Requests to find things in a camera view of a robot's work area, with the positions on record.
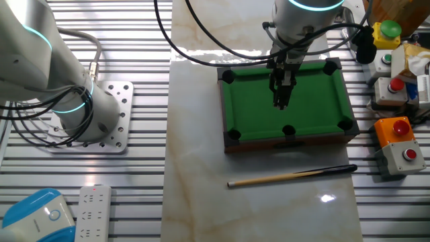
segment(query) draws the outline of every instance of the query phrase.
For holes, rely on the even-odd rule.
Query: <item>cue stick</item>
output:
[[[296,173],[287,173],[282,175],[273,175],[269,177],[255,178],[255,179],[246,179],[242,181],[230,181],[227,183],[229,188],[237,187],[237,186],[248,186],[255,184],[264,184],[269,182],[282,182],[291,179],[298,179],[303,177],[317,177],[322,175],[332,175],[332,174],[340,174],[353,172],[357,170],[357,165],[340,165],[336,167],[328,167],[322,169],[315,169],[310,171],[301,171]]]

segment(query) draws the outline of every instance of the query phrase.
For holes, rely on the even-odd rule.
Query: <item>blue device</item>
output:
[[[73,242],[75,222],[61,193],[52,188],[36,192],[13,205],[3,218],[3,229],[17,242]]]

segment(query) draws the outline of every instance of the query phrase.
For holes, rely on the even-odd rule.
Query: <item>mini pool table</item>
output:
[[[359,128],[340,66],[338,58],[304,63],[285,110],[273,106],[269,69],[219,68],[225,152],[349,142]]]

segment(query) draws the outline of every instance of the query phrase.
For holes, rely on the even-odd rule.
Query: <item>white marble surface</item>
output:
[[[191,1],[227,46],[266,54],[261,22],[272,1]],[[217,63],[241,61],[198,29],[173,2],[173,41]],[[229,190],[227,182],[348,163],[343,145],[225,155],[216,69],[172,54],[161,241],[362,241],[350,175]]]

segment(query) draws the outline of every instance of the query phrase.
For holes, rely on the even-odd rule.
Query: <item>green felt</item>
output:
[[[283,137],[285,125],[293,126],[296,136],[343,132],[338,123],[352,120],[343,79],[339,70],[325,75],[324,65],[301,66],[285,110],[273,106],[266,68],[233,71],[234,82],[222,82],[227,131],[239,131],[239,140]]]

